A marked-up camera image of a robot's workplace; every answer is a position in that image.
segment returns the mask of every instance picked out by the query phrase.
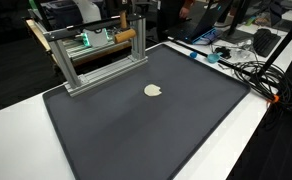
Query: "white table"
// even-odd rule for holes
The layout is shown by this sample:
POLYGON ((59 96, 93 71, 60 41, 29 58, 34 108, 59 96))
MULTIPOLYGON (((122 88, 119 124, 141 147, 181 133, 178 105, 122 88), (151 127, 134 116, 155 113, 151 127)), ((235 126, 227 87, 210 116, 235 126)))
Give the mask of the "white table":
MULTIPOLYGON (((292 19, 289 12, 286 19, 292 19)), ((254 33, 257 26, 240 27, 254 33)), ((167 45, 189 54, 190 51, 167 42, 167 45)), ((192 46, 210 53, 210 47, 192 46)), ((209 64, 225 74, 217 63, 209 64)), ((275 64, 286 70, 292 60, 292 41, 275 64)), ((255 92, 249 93, 212 133, 175 179, 223 180, 236 163, 250 137, 265 114, 266 101, 255 92)), ((75 179, 63 153, 42 94, 0 111, 0 180, 73 180, 75 179)))

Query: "black mat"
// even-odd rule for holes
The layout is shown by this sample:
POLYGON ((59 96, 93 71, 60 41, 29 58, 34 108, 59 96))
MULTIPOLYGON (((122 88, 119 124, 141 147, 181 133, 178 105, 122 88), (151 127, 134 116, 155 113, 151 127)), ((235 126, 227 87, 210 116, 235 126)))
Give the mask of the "black mat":
POLYGON ((71 98, 44 94, 65 154, 80 180, 174 177, 249 87, 167 47, 149 62, 71 98), (161 87, 144 95, 148 84, 161 87))

